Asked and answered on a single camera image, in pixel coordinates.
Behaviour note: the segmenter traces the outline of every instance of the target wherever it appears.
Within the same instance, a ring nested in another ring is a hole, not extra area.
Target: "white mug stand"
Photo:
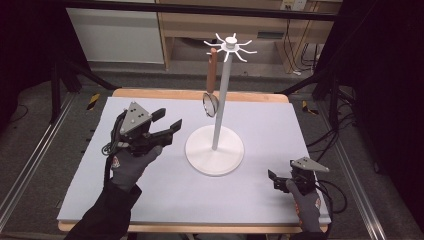
[[[228,91],[228,83],[230,79],[231,64],[233,61],[233,53],[237,57],[246,62],[239,55],[241,50],[248,52],[240,46],[247,45],[252,41],[244,44],[237,44],[236,34],[222,40],[216,34],[221,44],[210,44],[209,46],[221,47],[217,52],[225,51],[225,59],[222,69],[221,85],[219,90],[219,106],[216,114],[215,125],[204,126],[194,131],[187,139],[185,152],[190,164],[199,172],[208,176],[223,176],[235,170],[242,162],[244,156],[244,145],[241,138],[233,130],[222,127],[222,118],[224,115],[225,100]]]

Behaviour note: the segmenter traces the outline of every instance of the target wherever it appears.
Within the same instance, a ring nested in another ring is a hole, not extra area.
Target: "black glove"
[[[127,149],[115,154],[112,160],[112,182],[120,189],[129,192],[149,163],[153,162],[161,153],[162,146],[152,148],[146,155],[134,157]]]
[[[322,232],[319,227],[319,209],[321,199],[316,190],[303,196],[292,180],[286,181],[287,189],[293,194],[296,202],[296,213],[299,217],[300,227],[304,232]]]

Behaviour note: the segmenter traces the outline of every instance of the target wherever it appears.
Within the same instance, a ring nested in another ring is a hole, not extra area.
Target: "white table surface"
[[[59,221],[80,220],[97,200],[106,160],[101,148],[110,141],[116,117],[131,101],[150,113],[166,108],[165,117],[152,123],[152,133],[183,119],[173,144],[164,148],[138,182],[143,193],[132,209],[131,224],[298,224],[292,195],[274,190],[267,174],[270,169],[280,177],[291,177],[289,161],[309,156],[292,104],[227,101],[222,125],[240,136],[245,155],[230,174],[210,177],[195,170],[184,151],[192,132],[215,124],[215,119],[206,117],[201,100],[120,97],[107,100],[64,199]],[[330,223],[324,201],[320,212],[320,223]]]

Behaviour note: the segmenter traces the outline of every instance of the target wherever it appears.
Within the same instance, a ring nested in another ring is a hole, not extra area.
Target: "circular base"
[[[215,126],[194,131],[187,139],[185,151],[190,164],[208,176],[223,176],[236,169],[244,155],[240,137],[232,130],[221,127],[218,148],[212,149]]]

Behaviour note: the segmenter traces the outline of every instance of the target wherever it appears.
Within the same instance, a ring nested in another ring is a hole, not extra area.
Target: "metal rod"
[[[0,205],[0,232],[6,225],[7,220],[12,215],[13,210],[18,204],[19,199],[24,193],[26,187],[28,186],[32,176],[37,170],[38,165],[44,157],[47,149],[50,146],[50,143],[53,141],[54,136],[62,125],[66,115],[69,112],[70,106],[75,98],[76,93],[68,93],[63,104],[62,104],[62,113],[57,117],[54,123],[51,123],[47,130],[45,131],[43,137],[38,143],[37,147],[31,154],[28,159],[25,167],[22,169],[18,178],[15,180],[12,188],[9,190],[6,198]]]
[[[230,81],[231,63],[233,62],[233,54],[228,54],[228,59],[222,67],[221,85],[219,88],[219,106],[215,120],[215,130],[213,133],[212,150],[218,148],[219,134],[221,133],[222,118],[224,115],[225,99],[227,98],[228,83]]]
[[[335,21],[335,20],[352,18],[352,17],[341,16],[341,15],[333,14],[333,13],[316,13],[316,12],[302,12],[302,11],[217,7],[217,6],[198,6],[198,5],[182,5],[182,4],[156,4],[156,3],[92,1],[92,0],[39,0],[39,1],[61,4],[67,8],[83,8],[83,9],[99,9],[99,10],[187,13],[187,14],[226,15],[226,16],[281,18],[281,19],[299,19],[299,20],[317,20],[317,21]]]
[[[317,105],[320,109],[320,112],[328,111],[324,103],[319,102]],[[332,126],[329,120],[325,116],[323,116],[323,120],[327,128],[331,129]],[[346,182],[352,191],[353,198],[355,199],[356,205],[362,215],[362,219],[365,223],[368,233],[370,234],[371,239],[387,239],[383,227],[381,226],[380,221],[374,212],[371,202],[369,201],[368,196],[365,193],[365,190],[362,187],[362,184],[359,181],[358,176],[356,175],[355,170],[353,169],[349,157],[347,156],[347,153],[340,140],[337,140],[335,147],[337,155],[339,156],[340,165],[346,177]]]
[[[60,81],[57,68],[58,65],[54,62],[51,73],[52,117],[50,119],[50,123],[54,123],[57,116],[60,114]]]
[[[115,85],[101,79],[99,76],[92,73],[90,70],[87,70],[87,69],[81,67],[80,65],[76,64],[75,62],[72,62],[72,61],[69,61],[69,60],[64,60],[64,63],[69,68],[71,68],[72,70],[81,73],[82,75],[86,76],[87,78],[91,79],[92,81],[94,81],[95,83],[99,84],[100,86],[104,87],[107,90],[116,90],[118,88],[121,88],[120,86],[115,86]]]

